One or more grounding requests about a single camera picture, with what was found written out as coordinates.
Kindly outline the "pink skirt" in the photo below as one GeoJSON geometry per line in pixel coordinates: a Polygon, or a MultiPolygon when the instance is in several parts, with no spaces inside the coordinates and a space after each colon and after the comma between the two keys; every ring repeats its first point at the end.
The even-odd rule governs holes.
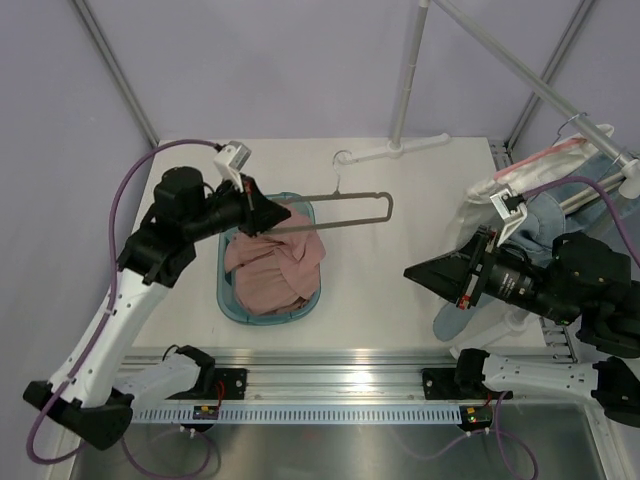
{"type": "Polygon", "coordinates": [[[286,314],[305,307],[319,291],[325,255],[314,230],[256,237],[237,232],[226,248],[224,269],[235,276],[235,298],[249,314],[286,314]]]}

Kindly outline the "white pleated skirt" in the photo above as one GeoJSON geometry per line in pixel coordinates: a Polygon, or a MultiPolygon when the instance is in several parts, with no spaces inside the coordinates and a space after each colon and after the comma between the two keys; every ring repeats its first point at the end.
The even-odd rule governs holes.
{"type": "Polygon", "coordinates": [[[577,199],[572,187],[557,187],[529,207],[517,206],[507,221],[501,219],[492,200],[502,195],[515,197],[571,175],[595,175],[607,168],[608,160],[587,139],[574,135],[477,182],[465,191],[443,234],[440,251],[463,246],[481,225],[504,230],[504,241],[511,239],[536,254],[548,250],[551,237],[568,228],[569,210],[562,204],[577,199]]]}

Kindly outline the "grey clothes hanger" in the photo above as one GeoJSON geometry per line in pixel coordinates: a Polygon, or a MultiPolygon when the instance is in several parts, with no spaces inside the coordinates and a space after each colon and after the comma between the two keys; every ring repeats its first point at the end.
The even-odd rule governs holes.
{"type": "Polygon", "coordinates": [[[343,192],[341,190],[341,171],[355,163],[348,150],[334,154],[332,168],[336,175],[332,193],[306,196],[293,196],[280,200],[283,206],[321,206],[321,212],[327,216],[315,218],[308,224],[285,226],[284,224],[269,230],[269,234],[281,235],[310,231],[339,229],[388,222],[393,214],[394,199],[389,192],[343,192]]]}

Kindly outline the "pink clothes hanger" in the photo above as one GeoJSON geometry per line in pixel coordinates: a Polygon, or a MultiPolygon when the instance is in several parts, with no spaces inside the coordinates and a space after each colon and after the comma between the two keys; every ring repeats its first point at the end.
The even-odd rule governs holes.
{"type": "Polygon", "coordinates": [[[587,142],[587,140],[579,134],[575,134],[573,136],[570,137],[566,137],[564,139],[558,138],[557,141],[552,144],[551,146],[547,147],[546,149],[543,149],[535,154],[530,155],[529,157],[525,158],[524,160],[521,160],[517,163],[514,163],[508,167],[505,167],[499,171],[496,172],[496,174],[493,176],[494,180],[498,180],[501,177],[506,176],[507,174],[521,168],[524,167],[528,164],[531,164],[533,162],[538,161],[541,158],[544,158],[546,156],[549,155],[553,155],[553,154],[557,154],[559,152],[561,152],[562,150],[566,150],[569,148],[573,148],[575,146],[581,146],[583,144],[585,144],[587,142]]]}

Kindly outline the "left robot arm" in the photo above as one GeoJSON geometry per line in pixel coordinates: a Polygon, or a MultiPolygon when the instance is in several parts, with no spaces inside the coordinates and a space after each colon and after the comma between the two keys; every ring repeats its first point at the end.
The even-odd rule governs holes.
{"type": "Polygon", "coordinates": [[[198,241],[238,229],[256,236],[291,215],[266,198],[255,180],[223,181],[206,194],[201,172],[192,167],[166,171],[139,229],[116,262],[116,282],[65,364],[48,380],[32,381],[24,400],[104,451],[116,444],[140,410],[174,396],[203,398],[220,391],[215,360],[183,346],[135,380],[116,378],[120,364],[155,308],[195,260],[198,241]]]}

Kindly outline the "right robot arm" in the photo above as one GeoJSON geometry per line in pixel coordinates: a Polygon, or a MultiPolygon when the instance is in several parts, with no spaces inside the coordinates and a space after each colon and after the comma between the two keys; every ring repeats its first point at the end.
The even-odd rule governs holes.
{"type": "Polygon", "coordinates": [[[451,378],[460,397],[565,396],[599,405],[619,424],[639,425],[639,283],[627,255],[566,233],[553,240],[551,260],[541,267],[480,227],[461,248],[410,266],[404,276],[461,310],[488,296],[560,327],[578,321],[577,339],[607,356],[560,365],[463,348],[451,378]]]}

